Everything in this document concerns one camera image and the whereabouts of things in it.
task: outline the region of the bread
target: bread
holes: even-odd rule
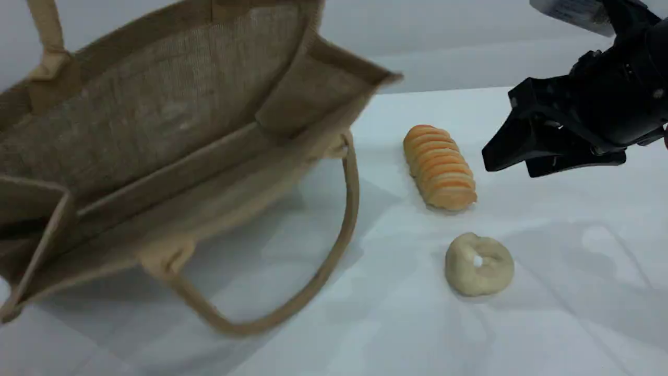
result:
[[[403,140],[403,152],[427,204],[460,211],[478,200],[473,172],[445,130],[413,127]]]
[[[515,263],[503,244],[465,233],[450,244],[445,273],[448,284],[461,295],[491,295],[510,285]]]

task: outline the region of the jute tote bag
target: jute tote bag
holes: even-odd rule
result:
[[[302,309],[355,227],[349,127],[399,76],[321,39],[322,1],[181,1],[75,54],[54,1],[28,4],[43,56],[0,94],[0,319],[134,266],[229,335]],[[343,160],[347,188],[327,259],[276,311],[228,321],[181,267],[198,240],[252,219],[325,157]]]

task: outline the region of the orange bread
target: orange bread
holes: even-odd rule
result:
[[[478,200],[473,172],[448,132],[415,126],[403,140],[403,151],[427,204],[459,211]]]

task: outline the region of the white wall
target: white wall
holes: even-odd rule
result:
[[[77,50],[173,0],[57,0],[65,41]],[[668,16],[668,2],[647,0]],[[322,34],[406,74],[391,91],[511,86],[568,72],[611,39],[544,16],[529,0],[329,0]],[[24,0],[0,2],[0,88],[39,60]]]

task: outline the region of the white table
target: white table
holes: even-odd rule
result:
[[[60,294],[0,329],[0,373],[665,373],[668,151],[635,147],[622,167],[541,179],[524,165],[487,173],[480,151],[508,115],[507,91],[373,100],[353,128],[363,195],[355,241],[324,291],[273,333],[220,337],[129,272]],[[478,182],[471,210],[446,216],[423,204],[401,149],[420,123],[447,129],[460,145]],[[206,244],[188,274],[232,318],[267,312],[325,255],[343,187],[339,163],[325,161],[257,221]],[[447,245],[467,231],[500,240],[516,260],[513,283],[497,296],[459,298],[444,280]]]

